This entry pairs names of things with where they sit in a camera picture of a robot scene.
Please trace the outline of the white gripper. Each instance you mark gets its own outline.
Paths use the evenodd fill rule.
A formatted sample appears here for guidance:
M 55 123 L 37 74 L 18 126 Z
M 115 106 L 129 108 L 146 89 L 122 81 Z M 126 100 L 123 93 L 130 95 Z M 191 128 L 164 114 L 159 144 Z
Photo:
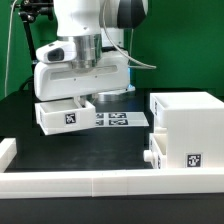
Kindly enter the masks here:
M 39 62 L 34 74 L 35 95 L 41 101 L 125 89 L 129 83 L 128 60 L 120 53 L 104 53 L 91 69 L 77 69 L 72 62 Z

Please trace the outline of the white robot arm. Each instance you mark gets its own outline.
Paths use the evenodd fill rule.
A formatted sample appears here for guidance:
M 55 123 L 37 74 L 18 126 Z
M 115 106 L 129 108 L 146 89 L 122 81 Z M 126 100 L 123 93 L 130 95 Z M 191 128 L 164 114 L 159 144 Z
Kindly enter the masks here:
M 53 0 L 57 40 L 36 50 L 35 95 L 41 101 L 123 89 L 129 85 L 128 54 L 104 52 L 108 28 L 135 28 L 147 0 Z

